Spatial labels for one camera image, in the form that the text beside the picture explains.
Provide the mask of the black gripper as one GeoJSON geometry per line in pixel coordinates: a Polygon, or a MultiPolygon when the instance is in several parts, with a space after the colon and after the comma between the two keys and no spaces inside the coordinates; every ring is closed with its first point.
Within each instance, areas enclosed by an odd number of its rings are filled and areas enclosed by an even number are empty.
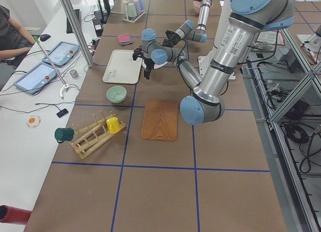
{"type": "Polygon", "coordinates": [[[179,34],[174,31],[166,30],[165,34],[167,38],[163,40],[163,47],[173,48],[181,40],[179,34]]]}
{"type": "Polygon", "coordinates": [[[144,77],[147,79],[150,79],[150,74],[151,74],[151,69],[154,69],[154,61],[152,59],[149,58],[144,58],[142,61],[142,66],[144,68],[148,68],[147,70],[144,69],[144,77]]]}

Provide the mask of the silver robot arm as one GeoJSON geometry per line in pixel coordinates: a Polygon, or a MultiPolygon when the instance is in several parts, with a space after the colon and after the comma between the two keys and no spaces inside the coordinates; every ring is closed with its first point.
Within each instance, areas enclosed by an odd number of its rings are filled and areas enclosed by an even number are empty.
{"type": "Polygon", "coordinates": [[[205,43],[207,40],[206,27],[210,13],[212,0],[193,0],[200,3],[200,12],[196,29],[191,20],[186,20],[175,31],[166,31],[167,38],[164,39],[162,46],[174,47],[181,40],[191,40],[199,43],[205,43]]]}
{"type": "Polygon", "coordinates": [[[181,101],[181,115],[187,123],[198,125],[223,115],[221,91],[241,57],[247,54],[247,46],[259,32],[290,27],[294,21],[295,0],[225,0],[230,13],[221,14],[220,19],[228,20],[229,25],[204,75],[195,70],[182,50],[175,48],[181,40],[206,41],[212,0],[194,1],[201,3],[197,25],[185,21],[176,31],[168,33],[163,43],[157,41],[153,29],[143,30],[140,54],[146,64],[145,76],[149,76],[155,64],[172,62],[175,65],[191,90],[181,101]]]}

